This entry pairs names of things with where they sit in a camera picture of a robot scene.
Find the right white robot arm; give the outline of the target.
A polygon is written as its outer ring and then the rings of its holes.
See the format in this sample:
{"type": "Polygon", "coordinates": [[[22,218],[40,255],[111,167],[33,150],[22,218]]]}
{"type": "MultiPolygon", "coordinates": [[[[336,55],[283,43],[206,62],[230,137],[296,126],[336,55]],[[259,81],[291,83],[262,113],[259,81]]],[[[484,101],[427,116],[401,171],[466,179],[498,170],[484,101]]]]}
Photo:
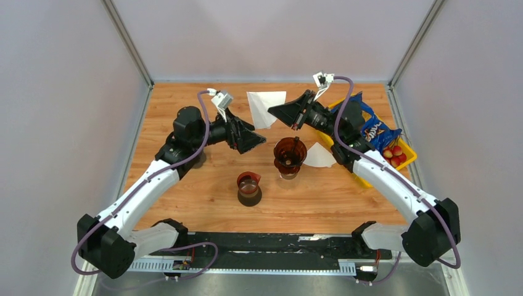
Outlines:
{"type": "Polygon", "coordinates": [[[406,225],[384,225],[375,221],[354,230],[352,249],[368,257],[378,249],[406,253],[427,267],[452,251],[461,266],[457,245],[461,241],[459,209],[450,198],[440,200],[399,173],[361,133],[365,123],[361,104],[345,99],[336,110],[315,100],[313,91],[298,99],[268,108],[268,113],[293,130],[308,125],[333,140],[330,150],[336,162],[370,183],[404,217],[406,225]]]}

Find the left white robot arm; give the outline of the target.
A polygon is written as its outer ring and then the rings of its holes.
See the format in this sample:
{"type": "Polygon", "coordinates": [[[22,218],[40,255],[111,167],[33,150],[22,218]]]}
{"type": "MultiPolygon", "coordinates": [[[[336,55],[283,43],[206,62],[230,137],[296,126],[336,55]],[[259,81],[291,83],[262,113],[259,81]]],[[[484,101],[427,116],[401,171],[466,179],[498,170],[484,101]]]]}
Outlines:
{"type": "Polygon", "coordinates": [[[167,249],[173,255],[182,255],[189,239],[181,223],[167,218],[141,231],[134,227],[200,161],[204,147],[220,142],[244,154],[265,143],[266,138],[229,109],[218,113],[214,121],[197,107],[180,109],[173,120],[173,131],[143,175],[98,215],[85,214],[78,220],[74,256],[96,267],[94,274],[116,279],[135,260],[150,253],[167,249]]]}

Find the amber coffee dripper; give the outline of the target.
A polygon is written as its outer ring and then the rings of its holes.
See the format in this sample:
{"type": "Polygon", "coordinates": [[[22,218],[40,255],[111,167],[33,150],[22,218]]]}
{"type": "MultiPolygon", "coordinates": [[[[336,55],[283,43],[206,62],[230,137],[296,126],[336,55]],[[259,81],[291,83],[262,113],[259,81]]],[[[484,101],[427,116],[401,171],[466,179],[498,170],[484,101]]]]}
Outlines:
{"type": "Polygon", "coordinates": [[[307,156],[307,147],[298,136],[278,141],[273,149],[274,165],[281,171],[299,172],[307,156]]]}

